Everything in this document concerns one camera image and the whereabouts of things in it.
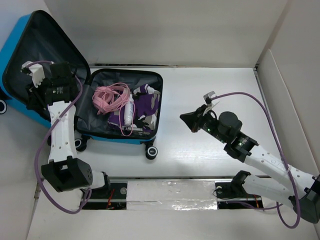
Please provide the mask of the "purple camouflage clothing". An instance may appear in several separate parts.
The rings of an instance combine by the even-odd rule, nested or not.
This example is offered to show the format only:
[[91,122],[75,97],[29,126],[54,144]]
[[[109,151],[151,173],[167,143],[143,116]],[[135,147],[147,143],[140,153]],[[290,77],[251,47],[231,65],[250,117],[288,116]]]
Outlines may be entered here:
[[[131,94],[135,104],[135,113],[133,116],[133,132],[150,134],[157,126],[158,113],[160,108],[160,91],[154,89],[148,84],[143,84],[133,90]],[[121,124],[124,124],[124,108],[121,110]],[[108,126],[113,129],[119,128],[119,112],[115,111],[109,115]],[[123,131],[131,131],[130,126],[123,126]]]

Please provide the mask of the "white small bottle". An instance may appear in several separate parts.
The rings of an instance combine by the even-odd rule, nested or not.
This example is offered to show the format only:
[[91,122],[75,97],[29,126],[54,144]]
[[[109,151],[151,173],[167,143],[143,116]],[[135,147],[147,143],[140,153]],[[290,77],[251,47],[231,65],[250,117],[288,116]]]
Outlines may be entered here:
[[130,126],[132,124],[133,120],[133,115],[134,115],[134,100],[133,96],[130,94],[129,100],[126,102],[124,106],[124,125],[125,126]]

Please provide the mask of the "pink headphones with cable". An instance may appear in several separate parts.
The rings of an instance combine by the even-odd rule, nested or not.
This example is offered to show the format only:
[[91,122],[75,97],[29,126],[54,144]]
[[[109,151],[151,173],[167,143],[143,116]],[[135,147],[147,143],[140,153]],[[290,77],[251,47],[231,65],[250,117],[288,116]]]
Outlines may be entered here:
[[123,133],[123,127],[121,120],[121,111],[125,108],[126,102],[129,100],[131,90],[129,86],[124,82],[114,83],[108,86],[99,86],[95,89],[92,96],[93,106],[97,109],[97,115],[106,115],[111,112],[118,111],[119,129],[124,137],[129,137],[133,133],[134,114],[136,106],[134,104],[133,119],[130,125],[129,134]]

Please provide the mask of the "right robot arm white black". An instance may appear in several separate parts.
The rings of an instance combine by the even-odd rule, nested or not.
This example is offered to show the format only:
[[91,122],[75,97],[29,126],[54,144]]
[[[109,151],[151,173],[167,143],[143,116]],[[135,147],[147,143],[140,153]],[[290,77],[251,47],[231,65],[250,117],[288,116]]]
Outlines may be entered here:
[[260,195],[291,207],[302,219],[312,224],[320,220],[320,180],[283,161],[265,150],[256,140],[241,132],[243,123],[230,111],[219,116],[202,105],[196,111],[180,115],[187,127],[196,133],[204,130],[223,143],[224,151],[233,159],[254,167],[272,178],[271,182],[255,175],[239,172],[231,184],[237,197],[246,193]]

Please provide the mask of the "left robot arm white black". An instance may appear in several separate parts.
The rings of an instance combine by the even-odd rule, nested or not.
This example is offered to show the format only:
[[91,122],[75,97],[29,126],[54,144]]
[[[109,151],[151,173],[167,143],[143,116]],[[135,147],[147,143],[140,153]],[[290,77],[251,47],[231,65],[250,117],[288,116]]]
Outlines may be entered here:
[[21,66],[21,71],[32,78],[30,98],[48,111],[51,124],[47,133],[51,139],[50,154],[47,163],[39,165],[40,154],[36,153],[36,177],[46,180],[58,193],[81,190],[84,194],[107,198],[112,191],[108,175],[92,170],[77,154],[75,116],[76,102],[83,92],[82,84],[69,63],[46,63],[50,78],[45,76],[44,61],[27,61]]

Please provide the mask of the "silver tape strip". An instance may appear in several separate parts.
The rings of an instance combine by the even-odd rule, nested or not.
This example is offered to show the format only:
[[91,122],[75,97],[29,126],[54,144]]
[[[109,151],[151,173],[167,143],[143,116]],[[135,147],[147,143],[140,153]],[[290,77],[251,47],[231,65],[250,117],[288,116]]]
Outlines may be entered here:
[[139,180],[127,183],[126,209],[132,211],[217,210],[214,181]]

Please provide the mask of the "metal base rail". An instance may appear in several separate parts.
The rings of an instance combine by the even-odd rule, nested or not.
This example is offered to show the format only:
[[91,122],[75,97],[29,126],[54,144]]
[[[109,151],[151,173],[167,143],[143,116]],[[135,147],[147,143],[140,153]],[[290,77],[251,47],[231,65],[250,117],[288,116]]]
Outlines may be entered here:
[[210,211],[220,205],[229,209],[261,208],[262,198],[247,193],[220,197],[227,178],[121,178],[112,177],[105,186],[95,182],[73,190],[58,192],[70,197],[69,207],[54,199],[55,189],[43,178],[39,190],[59,211],[75,215],[80,211]]

